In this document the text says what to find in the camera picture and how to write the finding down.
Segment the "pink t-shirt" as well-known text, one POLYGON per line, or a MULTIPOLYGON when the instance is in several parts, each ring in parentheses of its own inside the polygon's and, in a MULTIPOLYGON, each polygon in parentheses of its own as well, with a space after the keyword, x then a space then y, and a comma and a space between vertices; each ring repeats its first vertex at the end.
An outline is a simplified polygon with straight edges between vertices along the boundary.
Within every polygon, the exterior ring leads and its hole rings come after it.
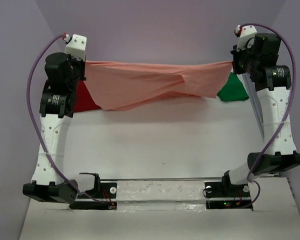
POLYGON ((168 97, 215 98, 231 71, 231 61, 199 65, 87 61, 85 85, 101 109, 127 111, 168 97))

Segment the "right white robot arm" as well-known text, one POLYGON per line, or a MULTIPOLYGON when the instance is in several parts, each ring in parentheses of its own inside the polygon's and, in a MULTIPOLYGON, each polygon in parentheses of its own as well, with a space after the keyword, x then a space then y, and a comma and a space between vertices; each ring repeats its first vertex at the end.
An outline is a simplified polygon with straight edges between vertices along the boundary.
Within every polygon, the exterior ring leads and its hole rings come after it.
POLYGON ((233 71, 248 74, 261 107, 265 146, 261 152, 251 152, 247 161, 224 173, 220 190, 232 196, 240 186, 258 177, 286 172, 300 165, 300 153, 295 146, 289 110, 291 108, 291 70, 278 65, 281 39, 274 33, 250 33, 240 36, 233 47, 233 71))

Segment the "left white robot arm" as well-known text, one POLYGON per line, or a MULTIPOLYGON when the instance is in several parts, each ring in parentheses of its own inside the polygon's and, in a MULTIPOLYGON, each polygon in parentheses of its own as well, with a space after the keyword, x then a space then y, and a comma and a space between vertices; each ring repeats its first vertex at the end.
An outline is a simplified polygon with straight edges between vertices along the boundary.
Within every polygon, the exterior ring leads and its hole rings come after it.
POLYGON ((83 191, 75 179, 64 173, 67 133, 74 116, 79 83, 85 81, 86 56, 56 52, 45 59, 47 80, 40 99, 40 125, 33 121, 40 147, 34 174, 23 185, 22 193, 38 202, 73 204, 78 196, 93 201, 100 194, 101 181, 97 173, 87 181, 83 191))

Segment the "green t-shirt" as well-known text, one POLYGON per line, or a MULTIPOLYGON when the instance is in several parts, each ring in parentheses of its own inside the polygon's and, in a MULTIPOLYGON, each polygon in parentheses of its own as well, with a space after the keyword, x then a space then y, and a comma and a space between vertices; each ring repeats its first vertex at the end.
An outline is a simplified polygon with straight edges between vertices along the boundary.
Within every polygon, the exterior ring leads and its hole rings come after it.
POLYGON ((243 83, 233 72, 230 73, 226 84, 217 93, 217 96, 222 102, 238 102, 249 99, 249 95, 245 90, 243 83))

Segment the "red folded t-shirt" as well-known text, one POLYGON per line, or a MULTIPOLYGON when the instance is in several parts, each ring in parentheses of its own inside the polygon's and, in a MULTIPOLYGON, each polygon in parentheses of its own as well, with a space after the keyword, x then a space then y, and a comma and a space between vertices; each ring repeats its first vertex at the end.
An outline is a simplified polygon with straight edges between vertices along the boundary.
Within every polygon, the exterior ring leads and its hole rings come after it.
POLYGON ((75 113, 95 111, 101 109, 101 107, 98 106, 92 99, 84 81, 79 82, 76 90, 76 96, 77 101, 74 107, 75 113))

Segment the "white cardboard front cover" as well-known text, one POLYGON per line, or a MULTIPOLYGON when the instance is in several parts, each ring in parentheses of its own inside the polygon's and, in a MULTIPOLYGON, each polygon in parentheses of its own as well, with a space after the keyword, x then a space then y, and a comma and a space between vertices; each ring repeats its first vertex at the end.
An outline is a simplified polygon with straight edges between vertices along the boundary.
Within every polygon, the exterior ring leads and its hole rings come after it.
POLYGON ((205 182, 117 182, 116 210, 72 210, 31 201, 23 240, 300 240, 300 214, 288 181, 264 177, 248 186, 252 209, 206 209, 205 182))

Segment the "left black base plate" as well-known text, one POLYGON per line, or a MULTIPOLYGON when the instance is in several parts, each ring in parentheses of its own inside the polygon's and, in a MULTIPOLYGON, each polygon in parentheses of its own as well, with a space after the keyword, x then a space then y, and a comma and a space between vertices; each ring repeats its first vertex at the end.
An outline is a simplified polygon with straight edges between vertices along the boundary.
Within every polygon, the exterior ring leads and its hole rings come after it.
POLYGON ((114 181, 102 181, 100 190, 96 189, 88 191, 93 198, 90 199, 86 195, 80 195, 74 203, 69 205, 71 210, 116 210, 117 209, 117 190, 118 184, 114 181))

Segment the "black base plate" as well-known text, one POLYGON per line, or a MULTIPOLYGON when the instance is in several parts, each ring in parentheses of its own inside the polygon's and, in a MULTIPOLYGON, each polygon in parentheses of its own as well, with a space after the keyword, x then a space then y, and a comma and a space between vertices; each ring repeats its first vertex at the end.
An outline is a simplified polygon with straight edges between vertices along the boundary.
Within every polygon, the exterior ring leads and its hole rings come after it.
POLYGON ((90 199, 86 195, 80 195, 74 203, 69 205, 71 210, 116 210, 117 209, 117 190, 118 184, 114 181, 102 181, 100 190, 96 189, 88 191, 93 198, 90 199))
POLYGON ((207 210, 252 209, 252 197, 247 184, 225 188, 221 181, 204 183, 202 191, 207 210))

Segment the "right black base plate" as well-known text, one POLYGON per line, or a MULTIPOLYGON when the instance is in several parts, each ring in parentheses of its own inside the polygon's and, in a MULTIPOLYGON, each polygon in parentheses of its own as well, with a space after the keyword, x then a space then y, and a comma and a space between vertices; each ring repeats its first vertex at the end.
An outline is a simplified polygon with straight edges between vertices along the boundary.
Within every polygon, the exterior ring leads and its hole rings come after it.
POLYGON ((204 183, 202 191, 207 210, 252 209, 252 197, 247 184, 225 188, 221 181, 204 183))

